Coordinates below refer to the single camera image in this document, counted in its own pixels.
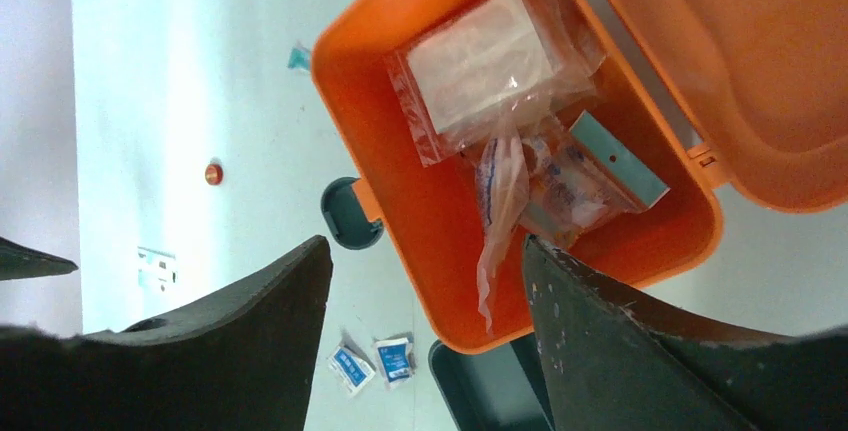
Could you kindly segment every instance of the red button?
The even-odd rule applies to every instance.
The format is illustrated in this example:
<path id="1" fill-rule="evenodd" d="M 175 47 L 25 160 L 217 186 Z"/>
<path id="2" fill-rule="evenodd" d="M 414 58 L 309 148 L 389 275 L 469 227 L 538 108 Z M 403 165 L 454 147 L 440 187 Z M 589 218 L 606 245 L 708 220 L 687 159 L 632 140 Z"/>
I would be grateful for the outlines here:
<path id="1" fill-rule="evenodd" d="M 221 169 L 220 165 L 210 164 L 206 166 L 206 182 L 212 186 L 217 186 L 221 184 L 221 181 L 224 180 L 224 170 Z"/>

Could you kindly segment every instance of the white floor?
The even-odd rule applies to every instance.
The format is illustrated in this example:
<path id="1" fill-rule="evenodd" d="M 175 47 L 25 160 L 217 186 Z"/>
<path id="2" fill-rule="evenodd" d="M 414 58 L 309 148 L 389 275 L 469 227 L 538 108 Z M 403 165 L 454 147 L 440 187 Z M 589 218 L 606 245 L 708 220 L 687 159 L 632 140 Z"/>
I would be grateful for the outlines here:
<path id="1" fill-rule="evenodd" d="M 357 173 L 310 77 L 286 62 L 351 1 L 73 0 L 86 332 L 189 302 L 327 234 L 321 192 Z M 203 181 L 213 158 L 225 173 L 214 188 Z M 719 196 L 722 247 L 652 293 L 771 331 L 848 322 L 848 208 L 784 216 L 729 188 Z M 139 288 L 139 245 L 176 254 L 172 292 Z M 334 245 L 333 259 L 307 429 L 451 429 L 426 365 L 435 336 L 389 239 L 361 252 Z M 369 348 L 405 332 L 419 374 L 348 400 L 324 357 L 345 336 Z"/>

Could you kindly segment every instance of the orange box lid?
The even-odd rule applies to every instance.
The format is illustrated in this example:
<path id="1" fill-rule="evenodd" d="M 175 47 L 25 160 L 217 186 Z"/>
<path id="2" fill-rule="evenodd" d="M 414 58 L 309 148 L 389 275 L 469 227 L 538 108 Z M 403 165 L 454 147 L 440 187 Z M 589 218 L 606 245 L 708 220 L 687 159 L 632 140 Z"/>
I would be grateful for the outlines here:
<path id="1" fill-rule="evenodd" d="M 740 192 L 848 198 L 846 0 L 609 1 Z"/>

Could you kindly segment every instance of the white packet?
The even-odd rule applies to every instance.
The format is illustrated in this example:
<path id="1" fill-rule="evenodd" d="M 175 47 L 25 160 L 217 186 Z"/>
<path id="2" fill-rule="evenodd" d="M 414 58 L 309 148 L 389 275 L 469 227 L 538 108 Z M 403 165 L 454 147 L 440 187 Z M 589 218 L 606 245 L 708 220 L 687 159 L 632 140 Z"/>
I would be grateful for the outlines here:
<path id="1" fill-rule="evenodd" d="M 408 338 L 377 341 L 374 343 L 374 350 L 377 353 L 377 369 L 389 389 L 400 386 L 414 374 L 412 343 Z"/>
<path id="2" fill-rule="evenodd" d="M 337 346 L 327 362 L 351 398 L 374 378 L 374 368 L 345 346 Z"/>
<path id="3" fill-rule="evenodd" d="M 489 333 L 495 276 L 530 199 L 530 178 L 518 129 L 509 119 L 502 119 L 497 126 L 475 172 L 477 204 L 485 235 L 477 262 L 477 310 L 486 319 Z"/>

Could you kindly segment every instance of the orange plastic box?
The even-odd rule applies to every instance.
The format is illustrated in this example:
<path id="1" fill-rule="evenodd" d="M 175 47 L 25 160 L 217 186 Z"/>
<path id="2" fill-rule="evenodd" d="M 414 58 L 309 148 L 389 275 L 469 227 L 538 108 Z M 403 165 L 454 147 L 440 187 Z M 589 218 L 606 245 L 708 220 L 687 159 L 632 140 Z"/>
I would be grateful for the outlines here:
<path id="1" fill-rule="evenodd" d="M 498 278 L 494 335 L 477 313 L 483 245 L 473 177 L 449 159 L 424 168 L 382 58 L 477 0 L 357 0 L 319 39 L 313 77 L 439 337 L 479 353 L 532 331 L 516 236 Z M 685 150 L 586 0 L 606 48 L 593 114 L 670 185 L 657 206 L 580 238 L 572 253 L 636 286 L 706 259 L 722 234 L 712 187 L 727 179 L 783 211 L 848 195 L 845 0 L 610 0 L 704 138 Z"/>

